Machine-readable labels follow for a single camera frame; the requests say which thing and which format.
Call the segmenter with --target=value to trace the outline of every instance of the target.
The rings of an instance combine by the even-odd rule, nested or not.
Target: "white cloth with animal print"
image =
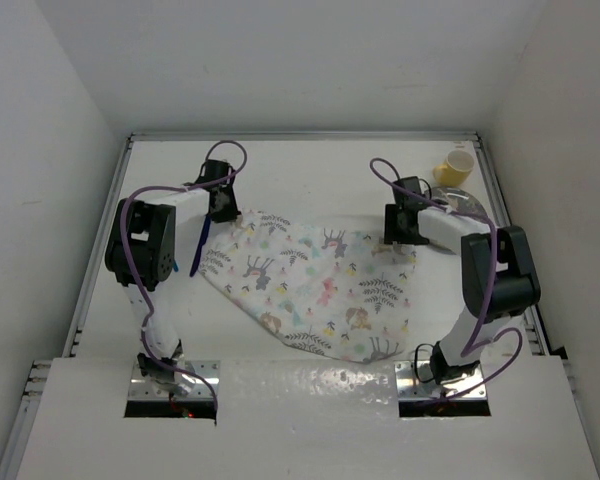
[[[413,247],[249,211],[210,238],[200,272],[284,344],[355,362],[404,350]]]

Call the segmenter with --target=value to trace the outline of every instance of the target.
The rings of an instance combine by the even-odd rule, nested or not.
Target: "cloth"
[[[248,211],[206,248],[200,272],[284,344],[362,363],[404,350],[413,247]]]

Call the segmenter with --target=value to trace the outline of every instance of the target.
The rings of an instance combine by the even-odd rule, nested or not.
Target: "yellow mug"
[[[471,171],[475,160],[473,157],[462,150],[454,150],[447,155],[444,163],[433,169],[433,178],[440,185],[446,187],[457,187],[464,182]]]

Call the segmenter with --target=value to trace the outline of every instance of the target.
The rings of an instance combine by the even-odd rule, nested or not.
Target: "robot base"
[[[218,392],[219,361],[180,361],[178,364],[203,377]],[[177,383],[166,383],[151,375],[142,376],[140,366],[135,362],[124,416],[215,420],[213,398],[209,389],[199,380],[187,375],[176,375],[176,379]]]
[[[432,377],[428,361],[418,361],[418,374],[421,379]],[[480,366],[471,374],[444,382],[421,383],[414,372],[413,361],[395,362],[396,387],[398,390],[398,408],[401,417],[488,417],[491,416],[484,385],[462,397],[449,401],[435,402],[432,399],[451,395],[482,382]]]

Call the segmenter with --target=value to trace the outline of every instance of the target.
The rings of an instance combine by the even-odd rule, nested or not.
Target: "mug handle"
[[[436,180],[436,182],[440,183],[440,175],[446,169],[447,169],[447,166],[445,164],[438,165],[437,167],[434,167],[434,169],[433,169],[433,178]]]

